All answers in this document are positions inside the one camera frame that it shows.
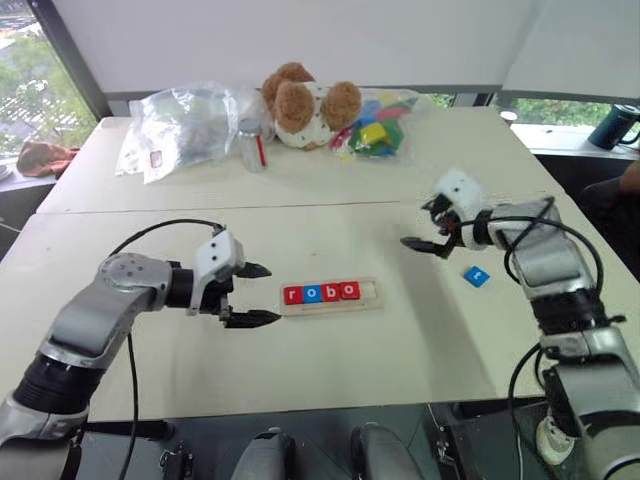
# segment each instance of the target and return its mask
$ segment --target dark green mug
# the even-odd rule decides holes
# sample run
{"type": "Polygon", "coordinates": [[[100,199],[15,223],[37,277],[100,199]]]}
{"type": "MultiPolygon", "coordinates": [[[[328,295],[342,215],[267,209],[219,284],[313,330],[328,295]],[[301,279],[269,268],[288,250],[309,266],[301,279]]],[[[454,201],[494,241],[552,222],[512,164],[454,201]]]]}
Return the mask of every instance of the dark green mug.
{"type": "Polygon", "coordinates": [[[640,109],[632,105],[612,105],[611,111],[600,125],[589,135],[589,142],[597,147],[611,150],[617,144],[629,145],[640,138],[640,133],[631,140],[622,140],[633,124],[640,122],[640,109]]]}

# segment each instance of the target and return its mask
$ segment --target teddy bear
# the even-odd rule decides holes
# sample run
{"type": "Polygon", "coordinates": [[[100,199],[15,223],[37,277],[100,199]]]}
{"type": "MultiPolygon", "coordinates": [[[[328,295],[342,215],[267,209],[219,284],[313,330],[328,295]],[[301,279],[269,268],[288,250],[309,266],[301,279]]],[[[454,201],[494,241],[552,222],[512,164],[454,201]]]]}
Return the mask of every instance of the teddy bear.
{"type": "Polygon", "coordinates": [[[262,85],[280,140],[312,150],[325,145],[360,112],[360,90],[351,82],[318,85],[297,62],[281,66],[262,85]]]}

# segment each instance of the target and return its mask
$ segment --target white wall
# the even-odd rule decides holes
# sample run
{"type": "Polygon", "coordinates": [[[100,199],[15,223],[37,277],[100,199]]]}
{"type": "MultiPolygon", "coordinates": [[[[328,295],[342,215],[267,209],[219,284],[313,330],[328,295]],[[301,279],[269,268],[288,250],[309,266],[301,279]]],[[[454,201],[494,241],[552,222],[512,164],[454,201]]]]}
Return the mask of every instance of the white wall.
{"type": "Polygon", "coordinates": [[[54,0],[106,93],[323,82],[640,97],[640,0],[54,0]]]}
{"type": "Polygon", "coordinates": [[[55,0],[105,92],[255,86],[302,61],[360,85],[499,85],[539,0],[55,0]]]}

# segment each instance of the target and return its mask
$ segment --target blue letter block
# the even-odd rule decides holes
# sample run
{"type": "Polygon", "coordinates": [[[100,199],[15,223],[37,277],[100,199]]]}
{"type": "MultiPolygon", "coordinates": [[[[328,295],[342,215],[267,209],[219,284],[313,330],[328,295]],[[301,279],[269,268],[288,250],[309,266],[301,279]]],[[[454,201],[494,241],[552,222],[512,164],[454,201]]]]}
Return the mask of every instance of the blue letter block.
{"type": "Polygon", "coordinates": [[[307,285],[304,287],[304,303],[322,302],[322,290],[320,285],[307,285]]]}
{"type": "Polygon", "coordinates": [[[467,273],[464,274],[464,278],[474,287],[481,287],[484,282],[489,280],[489,274],[484,270],[479,269],[478,267],[472,267],[467,273]]]}

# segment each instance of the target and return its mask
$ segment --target clear plastic bag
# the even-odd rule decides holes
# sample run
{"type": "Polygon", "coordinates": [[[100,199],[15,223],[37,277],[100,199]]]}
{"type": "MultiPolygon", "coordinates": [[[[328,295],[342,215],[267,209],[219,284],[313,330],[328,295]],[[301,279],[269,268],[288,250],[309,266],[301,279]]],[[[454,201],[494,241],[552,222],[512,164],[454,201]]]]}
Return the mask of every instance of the clear plastic bag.
{"type": "Polygon", "coordinates": [[[411,126],[431,102],[413,90],[365,88],[361,93],[357,120],[333,138],[331,150],[345,159],[410,160],[411,126]]]}
{"type": "Polygon", "coordinates": [[[116,175],[142,172],[145,184],[204,161],[222,161],[244,118],[260,121],[265,142],[275,134],[262,96],[251,88],[198,82],[131,102],[130,109],[116,175]]]}

